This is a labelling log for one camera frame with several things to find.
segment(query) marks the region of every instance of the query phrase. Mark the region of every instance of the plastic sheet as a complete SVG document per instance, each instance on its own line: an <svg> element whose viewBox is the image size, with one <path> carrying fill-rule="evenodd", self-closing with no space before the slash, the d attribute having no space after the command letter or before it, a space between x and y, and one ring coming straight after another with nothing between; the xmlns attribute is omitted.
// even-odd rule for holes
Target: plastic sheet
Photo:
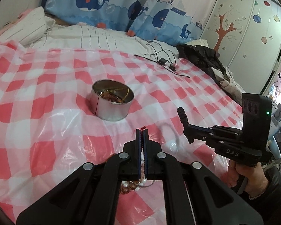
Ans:
<svg viewBox="0 0 281 225"><path fill-rule="evenodd" d="M120 152L142 126L163 151L223 177L227 159L204 142L188 143L177 108L184 107L194 125L241 128L241 107L187 60L176 73L190 79L121 52L0 44L0 206L6 214L15 221L84 162L99 164ZM89 110L92 84L101 79L133 90L125 119L107 122ZM120 195L116 224L165 224L162 183Z"/></svg>

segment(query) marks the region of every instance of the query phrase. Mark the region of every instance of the tree decal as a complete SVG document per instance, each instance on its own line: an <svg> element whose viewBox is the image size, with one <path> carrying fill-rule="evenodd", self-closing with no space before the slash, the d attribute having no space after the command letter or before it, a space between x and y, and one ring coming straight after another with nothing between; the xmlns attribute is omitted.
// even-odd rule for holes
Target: tree decal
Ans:
<svg viewBox="0 0 281 225"><path fill-rule="evenodd" d="M218 34L218 41L214 47L214 50L218 52L220 48L220 44L222 43L222 40L224 39L225 35L228 34L230 31L236 31L237 29L233 27L234 23L230 23L230 26L227 30L223 29L223 21L225 18L226 14L224 15L219 15L220 17L220 28L216 30L216 33Z"/></svg>
<svg viewBox="0 0 281 225"><path fill-rule="evenodd" d="M238 19L234 20L233 22L229 22L229 19L228 19L229 15L231 15L231 14L234 15L234 13L239 13L238 9L234 11L233 5L230 5L229 7L231 9L228 12L224 13L223 15L220 14L220 9L222 8L222 7L220 7L217 14L214 14L214 16L213 16L214 20L216 21L215 27L218 27L218 29L213 30L218 34L218 41L214 47L214 50L217 52L219 51L222 40L225 37L228 38L229 41L237 40L237 37L233 34L228 34L229 32L239 30L239 34L240 35L243 34L243 31L242 31L243 27L236 28L236 24L240 24L240 21L245 20L246 17L241 16L241 17L238 17Z"/></svg>

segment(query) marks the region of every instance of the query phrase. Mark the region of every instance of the amber bead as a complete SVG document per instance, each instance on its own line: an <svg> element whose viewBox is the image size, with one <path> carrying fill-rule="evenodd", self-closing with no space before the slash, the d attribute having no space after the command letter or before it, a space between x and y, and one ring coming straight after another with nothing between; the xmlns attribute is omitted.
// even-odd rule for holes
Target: amber bead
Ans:
<svg viewBox="0 0 281 225"><path fill-rule="evenodd" d="M130 192L130 189L128 187L121 188L121 194L128 194L129 192Z"/></svg>
<svg viewBox="0 0 281 225"><path fill-rule="evenodd" d="M137 186L135 184L129 183L129 189L131 190L135 190L137 188Z"/></svg>

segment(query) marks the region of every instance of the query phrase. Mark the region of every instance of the black clothing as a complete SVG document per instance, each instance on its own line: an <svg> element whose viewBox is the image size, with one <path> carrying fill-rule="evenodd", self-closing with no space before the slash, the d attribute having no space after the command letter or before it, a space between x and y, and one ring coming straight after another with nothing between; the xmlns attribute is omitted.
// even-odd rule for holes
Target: black clothing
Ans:
<svg viewBox="0 0 281 225"><path fill-rule="evenodd" d="M213 79L213 81L222 89L220 82L216 79L214 72L211 69L219 69L222 74L225 75L225 68L218 59L220 56L218 52L206 46L179 45L176 47L179 52L179 58L185 58L189 60L192 64L207 73ZM234 96L226 92L224 89L222 90L227 94L227 96L236 101Z"/></svg>
<svg viewBox="0 0 281 225"><path fill-rule="evenodd" d="M241 197L260 213L265 225L281 225L281 173L276 167L265 172L269 181L266 191L254 200L247 193Z"/></svg>

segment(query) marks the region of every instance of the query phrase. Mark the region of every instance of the human hand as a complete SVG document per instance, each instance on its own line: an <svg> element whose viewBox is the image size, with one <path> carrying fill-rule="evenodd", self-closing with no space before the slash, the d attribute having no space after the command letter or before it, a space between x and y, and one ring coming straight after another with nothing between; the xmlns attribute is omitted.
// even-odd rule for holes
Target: human hand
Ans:
<svg viewBox="0 0 281 225"><path fill-rule="evenodd" d="M252 198L263 194L268 186L268 180L264 175L260 162L257 163L256 167L249 167L230 160L227 174L227 185L229 188L237 185L239 175L248 178L245 192Z"/></svg>

